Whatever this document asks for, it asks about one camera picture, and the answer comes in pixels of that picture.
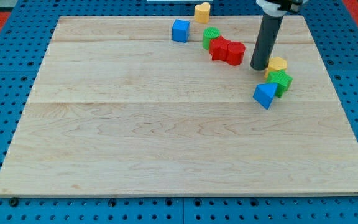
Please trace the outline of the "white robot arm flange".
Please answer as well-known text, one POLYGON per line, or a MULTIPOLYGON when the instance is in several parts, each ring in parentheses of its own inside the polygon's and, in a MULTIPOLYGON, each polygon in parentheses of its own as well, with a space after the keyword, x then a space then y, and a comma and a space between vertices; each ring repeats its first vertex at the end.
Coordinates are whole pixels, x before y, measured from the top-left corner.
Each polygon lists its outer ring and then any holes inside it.
POLYGON ((286 13, 298 14, 309 0, 256 0, 264 13, 273 17, 282 17, 286 13))

